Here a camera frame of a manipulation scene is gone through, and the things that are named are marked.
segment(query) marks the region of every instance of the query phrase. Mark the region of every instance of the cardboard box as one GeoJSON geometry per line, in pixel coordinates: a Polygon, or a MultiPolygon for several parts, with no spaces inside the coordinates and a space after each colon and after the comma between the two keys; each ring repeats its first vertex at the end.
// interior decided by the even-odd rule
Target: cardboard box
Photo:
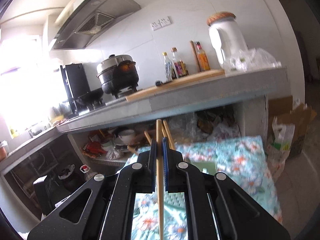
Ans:
{"type": "Polygon", "coordinates": [[[309,123],[316,117],[317,113],[305,104],[300,104],[292,110],[292,96],[269,100],[269,124],[268,137],[272,132],[272,121],[277,116],[278,124],[294,124],[294,135],[291,144],[289,158],[301,153],[306,138],[309,123]]]}

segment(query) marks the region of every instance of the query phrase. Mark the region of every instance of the white teacup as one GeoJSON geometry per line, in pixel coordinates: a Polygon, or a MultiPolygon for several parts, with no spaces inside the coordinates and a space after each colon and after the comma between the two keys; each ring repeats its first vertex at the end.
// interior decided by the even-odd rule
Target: white teacup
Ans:
{"type": "Polygon", "coordinates": [[[125,144],[129,144],[135,137],[136,133],[134,130],[124,130],[121,131],[118,135],[125,144]]]}

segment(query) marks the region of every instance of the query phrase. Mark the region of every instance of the blue floral cloth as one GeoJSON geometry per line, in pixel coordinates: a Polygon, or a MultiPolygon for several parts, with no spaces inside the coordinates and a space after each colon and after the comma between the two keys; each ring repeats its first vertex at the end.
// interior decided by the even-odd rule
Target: blue floral cloth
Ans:
{"type": "MultiPolygon", "coordinates": [[[[139,152],[149,149],[144,147],[139,152]]],[[[270,215],[282,222],[276,188],[265,161],[260,136],[176,145],[176,149],[192,162],[216,163],[217,171],[226,173],[270,215]]],[[[137,157],[133,156],[126,165],[136,161],[137,157]]],[[[136,195],[131,239],[159,239],[156,192],[136,195]]],[[[164,239],[188,239],[183,193],[164,192],[164,239]]]]}

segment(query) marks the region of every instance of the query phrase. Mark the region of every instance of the electrical outlet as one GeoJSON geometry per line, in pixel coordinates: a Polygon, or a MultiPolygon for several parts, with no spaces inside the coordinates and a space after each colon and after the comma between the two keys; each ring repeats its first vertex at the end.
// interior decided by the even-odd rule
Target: electrical outlet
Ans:
{"type": "Polygon", "coordinates": [[[153,31],[162,28],[162,26],[160,24],[160,20],[157,20],[157,21],[150,23],[150,24],[151,24],[151,28],[153,31]]]}
{"type": "Polygon", "coordinates": [[[160,21],[161,27],[164,27],[164,26],[172,24],[172,22],[170,21],[169,16],[161,18],[159,21],[160,21]]]}

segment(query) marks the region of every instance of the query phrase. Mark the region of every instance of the window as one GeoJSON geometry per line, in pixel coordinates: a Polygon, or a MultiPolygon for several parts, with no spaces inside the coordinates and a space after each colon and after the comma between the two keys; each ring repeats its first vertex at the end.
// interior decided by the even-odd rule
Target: window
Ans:
{"type": "Polygon", "coordinates": [[[48,120],[48,109],[66,98],[61,73],[44,63],[39,36],[4,40],[0,73],[0,111],[9,129],[22,132],[48,120]]]}

